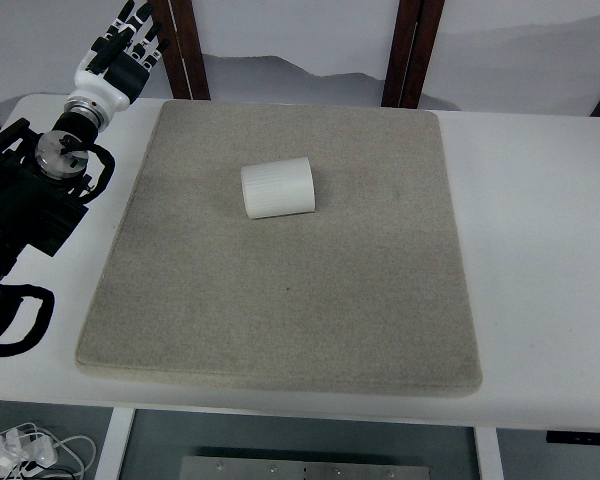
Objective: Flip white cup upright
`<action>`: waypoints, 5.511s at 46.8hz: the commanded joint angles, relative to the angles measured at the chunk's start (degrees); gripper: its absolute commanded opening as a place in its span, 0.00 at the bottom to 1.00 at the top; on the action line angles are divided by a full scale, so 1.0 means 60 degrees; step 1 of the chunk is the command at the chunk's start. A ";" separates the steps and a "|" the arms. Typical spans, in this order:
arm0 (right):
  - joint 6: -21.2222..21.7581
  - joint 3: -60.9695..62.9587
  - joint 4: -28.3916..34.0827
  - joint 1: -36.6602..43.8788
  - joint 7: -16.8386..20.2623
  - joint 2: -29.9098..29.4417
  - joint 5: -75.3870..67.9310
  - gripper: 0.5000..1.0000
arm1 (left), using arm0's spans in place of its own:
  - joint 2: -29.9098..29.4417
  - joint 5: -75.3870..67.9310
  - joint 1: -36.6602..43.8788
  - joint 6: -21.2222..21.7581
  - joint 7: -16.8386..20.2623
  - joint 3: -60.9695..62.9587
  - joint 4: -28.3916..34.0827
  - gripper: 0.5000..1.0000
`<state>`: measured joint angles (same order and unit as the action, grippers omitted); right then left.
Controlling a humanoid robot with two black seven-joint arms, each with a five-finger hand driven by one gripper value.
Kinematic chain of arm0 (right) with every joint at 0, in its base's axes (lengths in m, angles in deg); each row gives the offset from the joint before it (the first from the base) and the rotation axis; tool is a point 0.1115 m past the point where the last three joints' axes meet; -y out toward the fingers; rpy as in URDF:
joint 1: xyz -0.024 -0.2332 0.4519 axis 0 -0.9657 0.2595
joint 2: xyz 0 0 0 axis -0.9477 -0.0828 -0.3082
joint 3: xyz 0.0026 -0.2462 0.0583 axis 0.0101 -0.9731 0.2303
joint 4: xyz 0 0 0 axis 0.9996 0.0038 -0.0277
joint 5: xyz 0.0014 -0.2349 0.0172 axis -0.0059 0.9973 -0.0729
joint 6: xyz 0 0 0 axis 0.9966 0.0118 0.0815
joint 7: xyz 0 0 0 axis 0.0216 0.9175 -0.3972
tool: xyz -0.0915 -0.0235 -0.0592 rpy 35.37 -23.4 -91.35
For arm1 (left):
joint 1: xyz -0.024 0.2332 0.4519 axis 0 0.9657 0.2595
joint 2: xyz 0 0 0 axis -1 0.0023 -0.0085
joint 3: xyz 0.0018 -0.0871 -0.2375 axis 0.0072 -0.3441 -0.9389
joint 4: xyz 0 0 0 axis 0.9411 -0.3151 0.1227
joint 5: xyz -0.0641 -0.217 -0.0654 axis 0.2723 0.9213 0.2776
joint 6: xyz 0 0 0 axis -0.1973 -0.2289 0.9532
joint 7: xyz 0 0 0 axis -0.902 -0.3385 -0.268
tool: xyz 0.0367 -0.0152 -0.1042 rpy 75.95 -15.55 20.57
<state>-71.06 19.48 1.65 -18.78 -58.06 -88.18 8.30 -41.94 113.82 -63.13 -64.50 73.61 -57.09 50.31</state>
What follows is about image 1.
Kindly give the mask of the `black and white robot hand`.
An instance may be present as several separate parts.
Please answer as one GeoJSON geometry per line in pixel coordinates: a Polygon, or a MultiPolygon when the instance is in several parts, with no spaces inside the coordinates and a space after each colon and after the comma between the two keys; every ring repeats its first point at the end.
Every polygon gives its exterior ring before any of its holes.
{"type": "Polygon", "coordinates": [[[152,18],[154,10],[151,2],[124,4],[77,67],[72,97],[102,108],[108,119],[135,102],[169,46],[158,38],[162,24],[152,18]]]}

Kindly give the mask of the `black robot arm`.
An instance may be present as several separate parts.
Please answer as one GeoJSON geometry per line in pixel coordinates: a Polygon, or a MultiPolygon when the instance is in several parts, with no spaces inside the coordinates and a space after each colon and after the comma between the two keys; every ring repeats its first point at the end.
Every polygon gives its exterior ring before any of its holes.
{"type": "Polygon", "coordinates": [[[50,131],[20,118],[0,132],[0,281],[26,246],[55,255],[104,192],[115,160],[96,139],[109,121],[102,102],[80,92],[50,131]]]}

